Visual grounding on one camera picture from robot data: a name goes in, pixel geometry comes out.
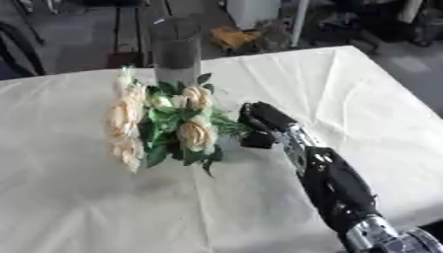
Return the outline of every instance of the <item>clear glass vase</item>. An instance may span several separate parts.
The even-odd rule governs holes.
[[[150,27],[149,34],[157,81],[195,85],[201,68],[198,23],[191,18],[162,19]]]

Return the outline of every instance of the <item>rose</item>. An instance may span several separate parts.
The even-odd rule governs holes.
[[[177,134],[180,141],[194,152],[204,151],[205,154],[212,154],[215,151],[217,129],[204,115],[195,116],[181,124]]]
[[[181,95],[175,95],[172,97],[172,104],[176,109],[186,108],[186,104],[188,103],[188,98]]]
[[[211,91],[202,87],[187,87],[183,90],[182,96],[191,102],[191,106],[195,110],[209,108],[214,103]]]
[[[123,98],[127,95],[127,89],[134,83],[134,69],[132,67],[123,67],[119,70],[119,76],[114,85],[114,91],[117,97]]]
[[[113,154],[125,163],[131,172],[136,173],[144,156],[144,149],[137,137],[130,137],[113,143]]]
[[[137,135],[136,125],[143,117],[143,103],[134,96],[126,96],[111,107],[106,126],[110,137],[125,138]]]
[[[148,102],[150,106],[154,107],[158,111],[165,111],[173,108],[173,105],[169,98],[158,94],[148,98]]]

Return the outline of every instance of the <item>table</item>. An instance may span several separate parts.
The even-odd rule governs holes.
[[[443,217],[443,124],[354,47],[204,61],[225,109],[272,103],[336,148],[398,228]],[[108,153],[114,70],[0,82],[0,248],[29,252],[330,253],[340,248],[280,146],[225,139],[215,179]],[[148,81],[152,70],[141,69]]]

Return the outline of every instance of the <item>bouquet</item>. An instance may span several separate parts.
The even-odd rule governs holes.
[[[106,119],[113,154],[133,173],[170,156],[185,166],[201,163],[211,176],[212,164],[223,159],[220,136],[241,137],[249,131],[217,109],[211,76],[201,75],[191,87],[182,82],[145,85],[134,78],[133,68],[121,69]]]

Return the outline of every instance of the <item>metal stand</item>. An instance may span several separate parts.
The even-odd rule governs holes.
[[[133,16],[135,22],[135,35],[137,51],[120,52],[119,33],[121,23],[121,6],[116,6],[116,19],[114,24],[114,51],[108,56],[107,66],[109,68],[121,67],[122,65],[134,65],[143,67],[143,52],[141,47],[141,30],[139,8],[134,7]]]
[[[27,12],[26,12],[23,4],[19,0],[10,0],[10,1],[11,1],[12,5],[14,6],[14,8],[16,8],[17,12],[19,13],[20,18],[23,20],[25,25],[28,27],[28,29],[33,34],[35,40],[39,44],[44,45],[44,39],[42,39],[42,37],[39,35],[39,33],[37,33],[36,29],[33,27],[33,24],[31,24],[31,22],[29,21],[29,19],[27,17]]]

